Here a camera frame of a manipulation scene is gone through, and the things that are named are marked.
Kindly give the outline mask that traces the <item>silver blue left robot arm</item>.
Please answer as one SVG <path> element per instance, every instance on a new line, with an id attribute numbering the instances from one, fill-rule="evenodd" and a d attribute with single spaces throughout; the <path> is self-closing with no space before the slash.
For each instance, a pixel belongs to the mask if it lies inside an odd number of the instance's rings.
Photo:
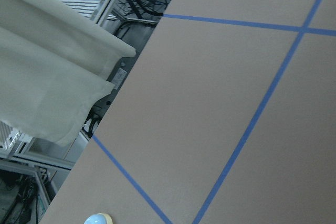
<path id="1" fill-rule="evenodd" d="M 113 224 L 112 217 L 106 213 L 98 213 L 89 216 L 84 224 Z"/>

